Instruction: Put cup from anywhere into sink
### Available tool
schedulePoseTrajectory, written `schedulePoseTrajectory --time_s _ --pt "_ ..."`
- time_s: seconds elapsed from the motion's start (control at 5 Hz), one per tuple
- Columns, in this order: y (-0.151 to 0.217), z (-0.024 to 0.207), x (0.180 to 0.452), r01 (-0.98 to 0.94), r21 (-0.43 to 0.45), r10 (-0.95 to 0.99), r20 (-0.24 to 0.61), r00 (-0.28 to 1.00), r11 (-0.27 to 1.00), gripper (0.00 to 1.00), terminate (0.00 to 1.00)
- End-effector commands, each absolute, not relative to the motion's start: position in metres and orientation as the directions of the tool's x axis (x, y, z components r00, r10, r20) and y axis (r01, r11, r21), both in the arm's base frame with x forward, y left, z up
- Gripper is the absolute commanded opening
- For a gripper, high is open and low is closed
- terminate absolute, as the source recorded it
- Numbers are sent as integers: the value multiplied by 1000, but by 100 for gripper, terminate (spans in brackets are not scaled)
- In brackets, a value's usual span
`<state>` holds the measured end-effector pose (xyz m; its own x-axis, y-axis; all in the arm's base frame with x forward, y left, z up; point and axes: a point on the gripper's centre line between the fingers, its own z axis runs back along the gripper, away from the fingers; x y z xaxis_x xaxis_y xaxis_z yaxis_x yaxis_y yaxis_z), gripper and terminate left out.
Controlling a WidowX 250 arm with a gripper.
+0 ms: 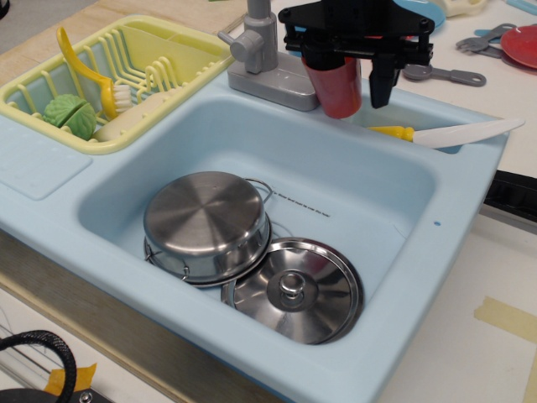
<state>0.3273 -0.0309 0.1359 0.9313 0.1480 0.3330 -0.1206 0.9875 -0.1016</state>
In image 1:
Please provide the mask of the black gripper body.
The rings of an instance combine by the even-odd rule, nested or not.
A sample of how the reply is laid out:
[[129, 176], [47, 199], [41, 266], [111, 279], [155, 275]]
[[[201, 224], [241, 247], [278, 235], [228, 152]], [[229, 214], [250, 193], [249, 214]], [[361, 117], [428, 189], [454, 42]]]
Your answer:
[[285, 8], [278, 19], [287, 50], [312, 44], [367, 60], [395, 53], [400, 65], [428, 65], [433, 55], [434, 22], [394, 1], [317, 1]]

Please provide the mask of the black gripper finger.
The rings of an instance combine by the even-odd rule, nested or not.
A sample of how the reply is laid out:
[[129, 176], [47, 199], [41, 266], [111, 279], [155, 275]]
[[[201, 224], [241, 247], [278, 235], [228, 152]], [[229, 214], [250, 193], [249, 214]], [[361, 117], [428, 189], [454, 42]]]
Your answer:
[[389, 103], [391, 92], [397, 85], [401, 66], [395, 53], [379, 54], [372, 60], [369, 75], [370, 99], [373, 108], [385, 107]]
[[345, 57], [312, 44], [302, 44], [301, 53], [305, 65], [315, 71], [332, 71], [345, 65]]

